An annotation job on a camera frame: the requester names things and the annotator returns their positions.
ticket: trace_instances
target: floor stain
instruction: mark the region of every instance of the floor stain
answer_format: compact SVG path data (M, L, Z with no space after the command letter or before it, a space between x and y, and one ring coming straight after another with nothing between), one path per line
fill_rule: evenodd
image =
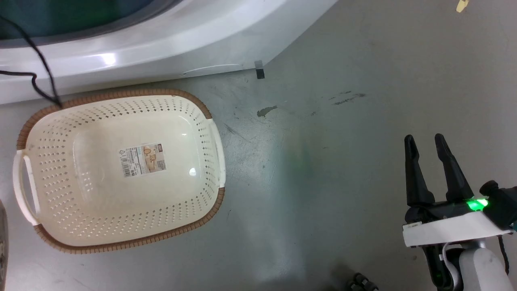
M339 92L337 95L330 97L330 98L329 98L329 100L332 100L332 99L334 99L334 98L337 98L337 97L339 97L340 95L346 95L346 94L350 94L350 93L352 93L352 91L346 91L346 92L345 92L345 91L343 91L343 92Z
M343 103L347 103L347 102L350 102L354 99L357 99L357 98L362 98L362 97L366 97L366 94L364 93L357 93L357 94L354 94L353 97L351 98L347 98L343 101L339 101L339 102L336 102L336 103L333 103L332 105L339 105L339 104L343 104Z
M271 110L273 109L277 109L278 106L273 106L273 107L266 107L264 109L261 109L259 111L257 111L257 116L258 117L266 117L266 114L268 114Z
M81 282L81 281L77 280L76 278L72 278L72 279L73 279L74 281L76 281L79 285L82 285L83 287L85 287L86 289L88 289L88 290L90 290L90 291L95 291L95 290L93 290L92 288L90 288L90 287L88 287L88 286L84 285L84 283L83 283L83 282Z
M237 135L239 137L241 137L243 140L247 141L247 142L250 142L249 140L247 140L244 136L242 136L240 133L238 133L235 129L229 127L226 123L224 123L224 127L226 127L226 129L233 135Z

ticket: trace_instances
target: gray floor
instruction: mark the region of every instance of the gray floor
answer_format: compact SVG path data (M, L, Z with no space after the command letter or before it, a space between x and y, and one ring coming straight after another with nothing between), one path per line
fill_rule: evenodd
M228 168L210 223L136 249L72 256L34 234L10 172L20 128L47 103L1 106L7 290L320 290L352 271L383 290L432 290L422 252L402 240L404 136L415 136L438 199L446 185L435 133L473 189L517 184L517 4L454 6L343 0L265 67L264 80L241 71L136 86L198 96ZM515 239L505 241L517 266Z

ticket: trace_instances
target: power cord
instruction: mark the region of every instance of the power cord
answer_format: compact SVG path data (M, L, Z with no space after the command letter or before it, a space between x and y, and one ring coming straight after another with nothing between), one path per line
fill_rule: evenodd
M503 254L503 259L505 260L505 272L506 275L508 275L510 273L510 261L508 260L508 255L506 254L503 236L497 236L497 240L499 241L499 248L501 249L501 253Z
M49 74L50 86L52 88L52 93L54 94L54 96L48 95L47 93L45 93L42 89L40 89L38 87L38 85L36 84L36 78L38 77L38 75L36 75L36 73L34 73L34 72L13 72L13 71L0 70L0 75L30 76L30 77L32 77L32 86L33 86L34 90L39 95L41 95L43 98L45 98L45 99L49 100L50 102L56 104L60 108L63 108L63 104L61 103L59 95L57 94L57 91L56 91L56 85L54 83L54 77L52 76L52 73L50 72L49 65L47 64L47 61L45 60L45 57L43 56L43 54L37 48L36 44L32 41L31 37L29 37L29 35L19 25L17 25L13 21L11 21L11 20L9 20L9 19L7 19L7 18L5 18L5 17L3 17L1 15L0 15L0 19L3 20L4 22L10 24L12 27L14 27L22 35L23 39L25 39L25 41L29 44L29 46L34 51L36 51L36 53L38 54L38 57L40 58L41 62L43 63L43 66L45 67L45 70Z

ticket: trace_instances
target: sticker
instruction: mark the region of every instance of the sticker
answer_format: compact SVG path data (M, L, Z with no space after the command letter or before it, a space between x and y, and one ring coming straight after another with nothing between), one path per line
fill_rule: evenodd
M418 222L414 222L414 223L410 223L410 224L405 224L402 226L402 230L410 229L412 227L416 227L419 225L422 225L422 222L418 221Z
M118 151L124 178L167 169L161 143L150 143Z

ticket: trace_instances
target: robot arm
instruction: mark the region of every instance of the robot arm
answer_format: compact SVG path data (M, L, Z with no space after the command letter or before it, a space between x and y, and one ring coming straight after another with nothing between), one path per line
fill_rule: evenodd
M484 245L484 238L514 232L517 187L499 189L490 181L481 188L488 199L473 199L461 168L445 138L435 136L436 151L444 164L447 201L435 202L418 164L419 153L406 136L406 194L409 210L403 236L406 246L421 247L431 279L438 290L513 291L505 269Z

